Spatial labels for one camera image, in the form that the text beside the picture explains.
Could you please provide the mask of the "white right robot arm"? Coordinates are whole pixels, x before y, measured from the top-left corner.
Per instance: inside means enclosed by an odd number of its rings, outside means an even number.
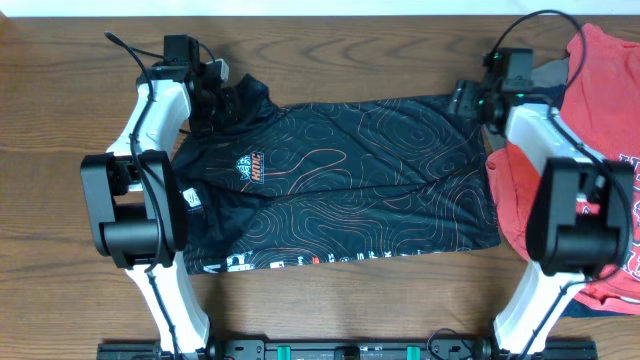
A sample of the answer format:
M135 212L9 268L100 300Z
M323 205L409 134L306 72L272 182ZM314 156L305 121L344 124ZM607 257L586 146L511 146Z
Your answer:
M449 112L517 146L540 175L525 240L529 263L492 335L474 359L595 359L589 340L551 340L550 330L587 285L619 270L633 239L634 170L586 145L551 100L533 90L533 52L494 48L482 81L461 80Z

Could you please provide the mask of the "black orange-patterned jersey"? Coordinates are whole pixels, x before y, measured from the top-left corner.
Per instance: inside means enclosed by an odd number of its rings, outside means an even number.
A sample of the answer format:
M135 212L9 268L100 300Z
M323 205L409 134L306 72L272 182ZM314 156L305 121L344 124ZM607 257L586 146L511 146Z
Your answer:
M279 106L252 76L172 166L189 274L497 246L481 129L445 95Z

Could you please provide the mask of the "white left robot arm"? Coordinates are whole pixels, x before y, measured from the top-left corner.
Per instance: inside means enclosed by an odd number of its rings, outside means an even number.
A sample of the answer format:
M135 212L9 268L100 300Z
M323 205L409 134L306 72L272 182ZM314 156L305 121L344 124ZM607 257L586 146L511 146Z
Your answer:
M195 297L183 251L191 237L223 254L246 230L258 199L227 190L181 190L170 158L179 133L202 138L222 108L228 67L203 62L204 45L167 35L156 63L142 65L138 99L127 125L102 154L87 155L80 173L97 251L141 291L160 338L99 345L100 359L225 359L224 346Z

